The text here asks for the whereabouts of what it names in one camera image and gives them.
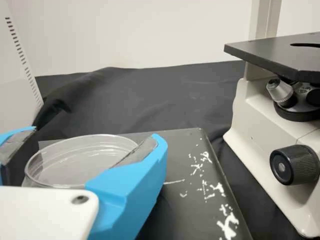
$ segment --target white wall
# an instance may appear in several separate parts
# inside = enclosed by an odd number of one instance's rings
[[[36,76],[236,58],[251,0],[7,0]],[[282,0],[279,35],[320,31],[319,0]]]

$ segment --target microscope stage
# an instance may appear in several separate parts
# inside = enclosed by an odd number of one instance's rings
[[[320,84],[320,32],[228,43],[224,51],[292,81]]]

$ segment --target black knob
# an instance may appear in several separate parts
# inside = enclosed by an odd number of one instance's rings
[[[319,107],[320,106],[320,88],[313,89],[308,92],[306,99],[308,104]]]
[[[270,154],[270,167],[283,185],[306,184],[317,181],[320,162],[317,154],[306,145],[276,149]]]

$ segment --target black cloth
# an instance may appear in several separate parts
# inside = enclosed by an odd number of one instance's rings
[[[47,103],[66,104],[39,131],[41,140],[203,128],[252,237],[303,239],[223,140],[244,67],[243,61],[229,61],[37,77]]]

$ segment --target clear plastic petri dish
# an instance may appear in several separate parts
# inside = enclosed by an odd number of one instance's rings
[[[25,166],[23,187],[83,189],[138,145],[129,138],[94,134],[69,138],[34,154]]]

